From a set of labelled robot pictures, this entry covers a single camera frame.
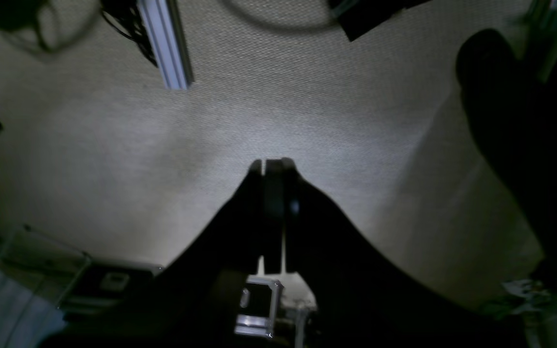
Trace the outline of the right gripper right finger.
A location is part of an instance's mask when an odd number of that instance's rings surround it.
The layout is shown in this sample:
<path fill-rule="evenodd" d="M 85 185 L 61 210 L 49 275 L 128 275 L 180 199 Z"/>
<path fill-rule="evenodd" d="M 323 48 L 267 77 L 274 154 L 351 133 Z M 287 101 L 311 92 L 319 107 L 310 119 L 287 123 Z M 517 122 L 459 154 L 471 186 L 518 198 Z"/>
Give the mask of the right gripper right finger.
<path fill-rule="evenodd" d="M 325 348 L 526 348 L 520 326 L 478 315 L 396 267 L 281 159 L 286 267 L 312 290 Z"/>

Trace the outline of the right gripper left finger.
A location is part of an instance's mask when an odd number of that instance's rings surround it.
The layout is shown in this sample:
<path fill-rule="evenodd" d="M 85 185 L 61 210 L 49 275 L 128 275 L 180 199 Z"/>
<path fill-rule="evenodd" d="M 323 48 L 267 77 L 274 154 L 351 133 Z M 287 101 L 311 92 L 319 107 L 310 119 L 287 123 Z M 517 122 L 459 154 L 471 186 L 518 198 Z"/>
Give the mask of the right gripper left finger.
<path fill-rule="evenodd" d="M 40 343 L 42 348 L 221 347 L 249 275 L 281 271 L 282 160 L 255 160 L 187 249 L 150 284 Z"/>

